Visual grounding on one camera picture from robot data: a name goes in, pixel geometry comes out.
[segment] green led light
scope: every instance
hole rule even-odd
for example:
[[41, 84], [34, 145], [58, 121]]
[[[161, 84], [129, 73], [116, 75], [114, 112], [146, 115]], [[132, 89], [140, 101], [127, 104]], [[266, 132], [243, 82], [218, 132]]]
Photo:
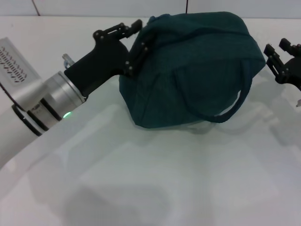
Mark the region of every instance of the green led light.
[[67, 112], [67, 113], [63, 116], [63, 118], [66, 118], [66, 117], [69, 116], [69, 115], [71, 115], [71, 112]]

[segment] black ring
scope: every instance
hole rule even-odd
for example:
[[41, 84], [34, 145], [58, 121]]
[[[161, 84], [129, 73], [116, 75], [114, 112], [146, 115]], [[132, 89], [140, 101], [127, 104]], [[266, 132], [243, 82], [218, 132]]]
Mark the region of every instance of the black ring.
[[40, 121], [40, 119], [38, 119], [31, 111], [28, 111], [27, 114], [32, 118], [32, 120], [34, 120], [36, 122], [36, 124], [38, 126], [40, 126], [44, 131], [48, 131], [49, 128], [47, 126], [45, 126], [45, 124]]
[[52, 106], [50, 106], [47, 101], [43, 98], [41, 99], [41, 104], [44, 105], [44, 107], [46, 107], [46, 109], [53, 115], [53, 117], [55, 117], [56, 120], [60, 121], [62, 120], [62, 118], [59, 116], [58, 113], [56, 113], [56, 111], [52, 108]]
[[12, 109], [14, 110], [14, 112], [16, 113], [16, 115], [19, 117], [19, 119], [24, 122], [24, 124], [38, 137], [42, 136], [42, 134], [36, 129], [34, 128], [33, 125], [30, 124], [30, 122], [27, 121], [27, 119], [21, 114], [21, 112], [18, 110], [16, 105], [12, 105], [11, 106]]

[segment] white wall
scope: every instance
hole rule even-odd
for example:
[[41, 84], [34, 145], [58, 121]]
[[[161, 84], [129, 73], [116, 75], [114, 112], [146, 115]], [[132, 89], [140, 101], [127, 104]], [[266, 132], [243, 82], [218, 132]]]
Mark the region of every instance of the white wall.
[[189, 13], [216, 11], [244, 18], [301, 18], [301, 0], [189, 0]]
[[0, 16], [36, 16], [32, 0], [0, 0]]
[[186, 0], [35, 0], [42, 16], [159, 16], [184, 13]]

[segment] teal bag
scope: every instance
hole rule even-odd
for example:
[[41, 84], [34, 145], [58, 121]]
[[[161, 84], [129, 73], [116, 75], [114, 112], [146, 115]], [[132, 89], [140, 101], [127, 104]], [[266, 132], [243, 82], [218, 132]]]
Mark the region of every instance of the teal bag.
[[150, 35], [155, 38], [137, 77], [119, 78], [133, 121], [145, 128], [227, 121], [265, 66], [245, 23], [232, 13], [152, 17], [132, 50]]

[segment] bag handle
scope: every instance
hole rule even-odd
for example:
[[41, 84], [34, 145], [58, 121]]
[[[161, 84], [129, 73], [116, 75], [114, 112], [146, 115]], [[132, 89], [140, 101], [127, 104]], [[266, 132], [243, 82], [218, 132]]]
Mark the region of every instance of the bag handle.
[[215, 115], [215, 116], [204, 115], [204, 114], [198, 112], [198, 110], [195, 109], [194, 107], [187, 104], [187, 99], [186, 99], [185, 95], [183, 94], [183, 90], [181, 89], [181, 86], [178, 86], [178, 87], [180, 87], [180, 92], [184, 99], [187, 110], [191, 114], [193, 114], [205, 121], [209, 121], [209, 122], [222, 123], [222, 122], [227, 121], [229, 118], [231, 118], [237, 112], [237, 110], [241, 107], [243, 102], [245, 101], [245, 99], [250, 91], [251, 85], [252, 85], [250, 62], [247, 60], [242, 60], [240, 62], [240, 65], [242, 68], [242, 73], [241, 73], [242, 89], [240, 91], [238, 100], [236, 101], [236, 103], [233, 105], [233, 107], [230, 110], [228, 110], [226, 113], [221, 114], [221, 115]]

